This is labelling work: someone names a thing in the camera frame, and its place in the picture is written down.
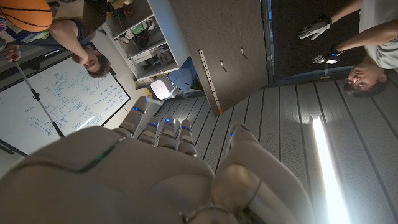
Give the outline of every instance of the bright light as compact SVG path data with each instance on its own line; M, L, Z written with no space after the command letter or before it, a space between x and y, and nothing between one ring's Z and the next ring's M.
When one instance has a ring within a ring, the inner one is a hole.
M343 195L333 168L321 118L314 118L312 125L321 164L323 186L326 192L329 222L330 224L349 224L351 221L349 220L346 204L343 200Z
M79 131L82 127L86 126L92 119L94 119L95 116L92 116L90 119L88 119L84 124L82 124L79 128L76 129L76 131Z

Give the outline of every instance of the hair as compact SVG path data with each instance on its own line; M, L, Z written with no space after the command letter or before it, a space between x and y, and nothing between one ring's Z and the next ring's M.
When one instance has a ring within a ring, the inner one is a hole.
M355 89L353 84L344 83L344 90L349 96L357 98L368 98L380 94L388 86L389 80L380 82L379 80L368 90L362 90L360 88Z
M87 72L93 78L101 78L101 77L104 77L105 75L107 75L109 73L109 71L111 70L111 62L103 54L96 55L96 56L98 58L98 63L100 65L98 71L96 71L96 72L87 71Z

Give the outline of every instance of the white shirt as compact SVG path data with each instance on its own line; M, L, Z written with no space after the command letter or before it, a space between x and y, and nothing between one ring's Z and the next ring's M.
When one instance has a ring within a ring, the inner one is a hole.
M359 33L398 19L398 0L362 0L361 9ZM398 37L382 45L364 47L381 68L398 68Z

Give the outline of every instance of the man's hand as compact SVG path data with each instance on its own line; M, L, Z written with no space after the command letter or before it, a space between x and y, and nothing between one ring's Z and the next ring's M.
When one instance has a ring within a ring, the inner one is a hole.
M323 55L318 55L315 58L312 59L312 63L328 63L328 64L334 64L340 61L340 55L343 52L339 52L336 49L336 45L331 46L330 50L323 54Z
M324 31L330 28L331 19L326 15L322 15L316 19L310 25L304 27L300 32L298 32L298 37L304 39L306 37L311 37L311 40L315 40L319 35L323 34Z
M18 45L7 45L1 52L8 62L16 62L21 58L21 51Z

